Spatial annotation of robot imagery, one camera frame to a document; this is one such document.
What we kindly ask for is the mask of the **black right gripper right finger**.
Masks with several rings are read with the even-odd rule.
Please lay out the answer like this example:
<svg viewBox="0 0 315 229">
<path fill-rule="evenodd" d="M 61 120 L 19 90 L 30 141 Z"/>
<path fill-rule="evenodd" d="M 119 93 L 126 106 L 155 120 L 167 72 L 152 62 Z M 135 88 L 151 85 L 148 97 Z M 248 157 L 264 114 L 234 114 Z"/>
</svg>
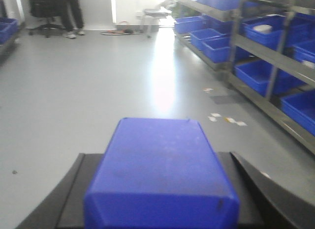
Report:
<svg viewBox="0 0 315 229">
<path fill-rule="evenodd" d="M 239 229 L 313 229 L 315 206 L 282 187 L 236 152 L 218 152 L 240 199 Z"/>
</svg>

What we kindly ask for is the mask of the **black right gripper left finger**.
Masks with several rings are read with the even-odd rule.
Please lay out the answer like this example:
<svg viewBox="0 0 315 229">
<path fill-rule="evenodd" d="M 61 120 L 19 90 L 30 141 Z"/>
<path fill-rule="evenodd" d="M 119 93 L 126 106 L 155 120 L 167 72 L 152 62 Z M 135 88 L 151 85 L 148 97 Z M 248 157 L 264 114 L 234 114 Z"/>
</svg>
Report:
<svg viewBox="0 0 315 229">
<path fill-rule="evenodd" d="M 18 229 L 83 229 L 83 198 L 102 158 L 80 153 L 47 197 L 17 226 Z"/>
</svg>

